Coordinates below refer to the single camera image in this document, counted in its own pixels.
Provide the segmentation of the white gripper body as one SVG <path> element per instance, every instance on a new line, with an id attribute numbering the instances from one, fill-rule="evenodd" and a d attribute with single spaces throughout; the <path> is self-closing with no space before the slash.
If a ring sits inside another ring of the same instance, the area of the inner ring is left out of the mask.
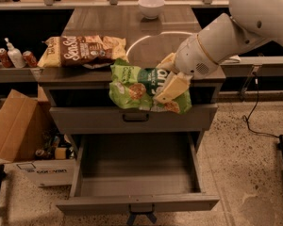
<path id="1" fill-rule="evenodd" d="M 214 73 L 218 64 L 203 49 L 198 36 L 192 34 L 178 47 L 175 53 L 175 67 L 194 79 L 203 79 Z"/>

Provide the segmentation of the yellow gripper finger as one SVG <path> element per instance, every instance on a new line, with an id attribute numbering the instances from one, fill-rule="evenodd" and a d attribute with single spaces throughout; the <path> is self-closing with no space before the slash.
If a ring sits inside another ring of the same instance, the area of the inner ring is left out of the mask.
<path id="1" fill-rule="evenodd" d="M 175 61 L 175 53 L 171 53 L 161 60 L 161 62 L 157 65 L 157 68 L 168 72 L 175 72 L 174 61 Z"/>
<path id="2" fill-rule="evenodd" d="M 184 73 L 170 73 L 162 89 L 154 96 L 154 100 L 166 104 L 184 93 L 191 83 L 191 76 Z"/>

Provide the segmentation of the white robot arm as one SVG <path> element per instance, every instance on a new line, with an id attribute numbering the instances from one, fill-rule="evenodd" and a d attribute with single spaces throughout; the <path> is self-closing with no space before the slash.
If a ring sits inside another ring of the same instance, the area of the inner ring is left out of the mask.
<path id="1" fill-rule="evenodd" d="M 283 0 L 229 0 L 229 12 L 188 37 L 175 53 L 177 75 L 170 75 L 154 100 L 166 104 L 232 56 L 269 41 L 283 47 Z"/>

